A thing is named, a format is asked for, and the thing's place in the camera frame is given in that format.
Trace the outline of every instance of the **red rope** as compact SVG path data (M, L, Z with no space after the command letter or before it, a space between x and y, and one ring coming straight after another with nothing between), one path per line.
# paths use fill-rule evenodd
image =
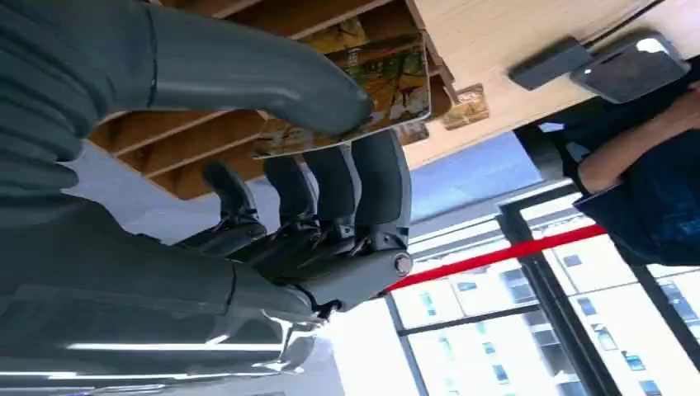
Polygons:
M502 262L510 258L529 256L531 254L539 253L546 249L555 248L557 246L580 241L582 239L597 237L605 233L606 231L603 227L595 224L590 225L588 227L575 229L573 231L559 233L551 237L544 237L535 241L516 243L511 247L507 247L496 252L486 253L481 256L467 258L466 260L462 260L460 262L453 262L452 264L439 266L438 268L433 268L432 270L427 270L418 274L406 276L398 283L389 286L388 291L401 289L402 287L416 285L418 283L423 283L427 281L434 281L444 276L453 275L463 271L473 270L475 268L479 268L480 266L488 266L489 264L493 264L495 262Z

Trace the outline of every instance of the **gray device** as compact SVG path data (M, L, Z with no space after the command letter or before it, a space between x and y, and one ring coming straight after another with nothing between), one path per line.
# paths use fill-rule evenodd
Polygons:
M690 70L657 31L638 31L609 45L571 73L580 86L612 103L625 103L672 83Z
M532 91L590 62L588 50L574 37L566 37L508 71L517 85Z

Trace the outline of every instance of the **robotic hand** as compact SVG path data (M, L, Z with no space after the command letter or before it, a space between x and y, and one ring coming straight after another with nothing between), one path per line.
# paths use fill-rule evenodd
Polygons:
M205 177L222 226L180 247L61 192L78 180L57 163L110 111L255 108L350 130L371 101L308 47L130 0L0 0L0 32L0 388L138 390L294 370L329 312L410 269L393 134L305 155L316 215L296 164L268 160L285 225L268 237L244 184L216 165Z

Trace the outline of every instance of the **dark blue shirt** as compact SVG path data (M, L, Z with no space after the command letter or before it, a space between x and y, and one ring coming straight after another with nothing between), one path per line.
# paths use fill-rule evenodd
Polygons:
M595 151L667 109L691 82L700 80L700 59L691 65L681 80L631 103L613 105L597 98L553 117L565 125L557 138ZM561 141L557 145L562 151ZM584 190L577 167L571 156L565 158L565 174ZM700 130L687 131L642 155L619 186L592 196L583 193L575 206L646 262L700 265Z

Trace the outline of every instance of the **wooden shelf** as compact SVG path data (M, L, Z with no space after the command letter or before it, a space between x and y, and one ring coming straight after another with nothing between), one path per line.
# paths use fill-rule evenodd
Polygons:
M370 41L424 31L415 10L403 0L170 0L161 4L294 40L353 17ZM433 114L441 116L456 96L447 66L434 46L428 47ZM201 169L212 160L227 163L245 180L263 175L262 161L251 158L263 116L248 110L119 113L105 119L90 140L153 184L190 200L210 192Z

